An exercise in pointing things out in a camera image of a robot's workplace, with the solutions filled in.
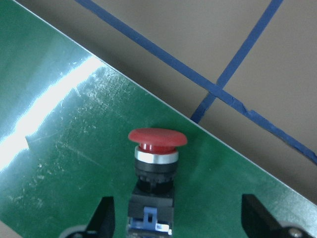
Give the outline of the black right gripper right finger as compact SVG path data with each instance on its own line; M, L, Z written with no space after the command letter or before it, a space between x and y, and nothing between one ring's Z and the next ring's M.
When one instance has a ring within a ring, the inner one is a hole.
M249 238L312 238L298 224L280 222L253 194L243 194L241 225Z

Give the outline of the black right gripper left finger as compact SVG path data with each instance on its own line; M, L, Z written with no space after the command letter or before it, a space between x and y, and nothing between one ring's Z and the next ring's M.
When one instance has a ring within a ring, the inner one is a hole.
M112 238L115 231L114 197L106 196L99 202L88 225L64 230L60 238Z

